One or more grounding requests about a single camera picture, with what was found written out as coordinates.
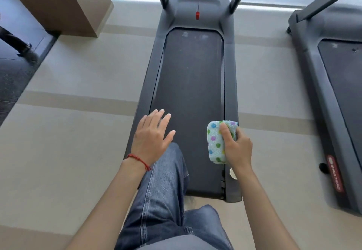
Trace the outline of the person's left hand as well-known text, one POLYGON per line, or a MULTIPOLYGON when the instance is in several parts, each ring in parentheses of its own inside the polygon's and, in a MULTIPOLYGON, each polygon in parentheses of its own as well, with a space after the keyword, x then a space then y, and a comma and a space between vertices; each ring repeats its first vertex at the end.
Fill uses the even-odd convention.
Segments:
POLYGON ((141 130, 139 130, 139 124, 137 125, 131 152, 128 156, 141 162, 147 171, 151 170, 151 165, 153 165, 167 149, 167 147, 163 147, 163 140, 167 135, 165 132, 171 114, 163 115, 158 128, 152 128, 152 117, 158 111, 159 110, 154 110, 147 115, 147 119, 141 130))

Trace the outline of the dark grey treadmill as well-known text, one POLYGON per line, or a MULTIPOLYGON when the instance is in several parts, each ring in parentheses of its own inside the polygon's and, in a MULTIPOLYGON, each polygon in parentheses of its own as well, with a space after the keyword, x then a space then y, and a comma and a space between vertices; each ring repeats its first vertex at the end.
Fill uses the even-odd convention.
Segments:
POLYGON ((171 114, 166 132, 189 172, 187 194, 242 201, 230 166, 209 160, 207 125, 238 121, 233 14, 241 0, 160 0, 163 8, 125 157, 139 120, 155 109, 171 114))

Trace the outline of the person's right forearm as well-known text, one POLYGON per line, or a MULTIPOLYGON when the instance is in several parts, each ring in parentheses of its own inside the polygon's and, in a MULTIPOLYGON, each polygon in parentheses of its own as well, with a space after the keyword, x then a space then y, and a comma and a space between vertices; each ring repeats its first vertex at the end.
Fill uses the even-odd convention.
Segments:
POLYGON ((250 166, 233 167, 256 250, 300 250, 250 166))

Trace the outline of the polka dot cleaning cloth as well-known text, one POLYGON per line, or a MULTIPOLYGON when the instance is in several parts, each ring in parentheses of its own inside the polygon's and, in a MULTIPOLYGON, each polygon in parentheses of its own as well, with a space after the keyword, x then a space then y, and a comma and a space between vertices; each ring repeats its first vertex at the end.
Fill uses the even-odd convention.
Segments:
POLYGON ((209 151, 209 159, 215 164, 226 164, 224 138, 220 132, 220 124, 225 123, 229 128, 230 134, 234 141, 237 140, 236 128, 238 122, 230 120, 211 121, 207 126, 207 144, 209 151))

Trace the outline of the person's grey shirt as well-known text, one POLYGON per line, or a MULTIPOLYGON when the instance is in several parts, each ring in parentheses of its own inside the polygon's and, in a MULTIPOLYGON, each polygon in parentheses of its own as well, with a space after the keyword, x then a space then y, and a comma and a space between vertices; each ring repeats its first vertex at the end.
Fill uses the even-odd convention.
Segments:
POLYGON ((217 250, 204 240, 188 234, 142 246, 137 250, 217 250))

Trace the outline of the person's left forearm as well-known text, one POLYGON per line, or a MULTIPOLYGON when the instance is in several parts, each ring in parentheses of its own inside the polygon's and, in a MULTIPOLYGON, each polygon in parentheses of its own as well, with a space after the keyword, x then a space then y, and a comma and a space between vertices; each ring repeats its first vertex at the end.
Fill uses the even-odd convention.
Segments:
POLYGON ((146 167, 142 162, 125 159, 66 250, 114 250, 129 206, 145 173, 146 167))

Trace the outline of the person's blue jeans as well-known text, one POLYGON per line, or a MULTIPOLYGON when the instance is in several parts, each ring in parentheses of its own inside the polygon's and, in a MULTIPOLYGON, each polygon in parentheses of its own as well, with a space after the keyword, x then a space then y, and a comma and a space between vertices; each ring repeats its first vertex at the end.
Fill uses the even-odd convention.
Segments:
POLYGON ((140 184, 114 250, 138 248, 181 235, 194 235, 217 250, 234 250, 218 212, 210 205, 185 210, 188 170, 171 143, 140 184))

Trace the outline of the person's right hand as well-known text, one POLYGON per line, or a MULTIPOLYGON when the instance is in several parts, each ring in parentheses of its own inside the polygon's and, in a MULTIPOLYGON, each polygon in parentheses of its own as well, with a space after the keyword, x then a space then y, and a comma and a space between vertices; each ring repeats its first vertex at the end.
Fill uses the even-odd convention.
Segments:
POLYGON ((225 147, 225 156, 233 171, 237 174, 252 169, 253 144, 240 127, 236 128, 236 136, 235 143, 231 147, 225 147))

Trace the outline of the grey treadmill with red label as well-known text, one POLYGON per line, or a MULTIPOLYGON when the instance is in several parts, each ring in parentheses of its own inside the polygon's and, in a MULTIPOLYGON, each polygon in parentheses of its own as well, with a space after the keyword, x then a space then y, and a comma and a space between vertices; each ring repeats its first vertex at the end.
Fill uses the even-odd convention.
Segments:
POLYGON ((314 0, 288 20, 341 210, 362 217, 362 4, 314 0))

